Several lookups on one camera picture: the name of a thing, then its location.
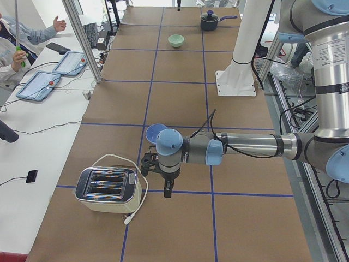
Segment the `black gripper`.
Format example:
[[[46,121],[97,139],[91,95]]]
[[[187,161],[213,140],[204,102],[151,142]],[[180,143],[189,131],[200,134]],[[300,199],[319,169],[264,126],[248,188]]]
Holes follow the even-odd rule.
[[[174,186],[174,178],[173,177],[167,177],[164,178],[164,197],[165,198],[171,198],[172,197],[172,190]]]

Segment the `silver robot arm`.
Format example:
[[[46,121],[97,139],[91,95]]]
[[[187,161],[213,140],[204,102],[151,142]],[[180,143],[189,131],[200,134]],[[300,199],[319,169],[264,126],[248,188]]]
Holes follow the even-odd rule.
[[[172,194],[181,163],[219,165],[223,155],[233,153],[299,160],[348,182],[348,1],[283,1],[279,32],[300,34],[311,44],[318,130],[286,135],[199,131],[182,136],[164,129],[156,150],[165,197]]]

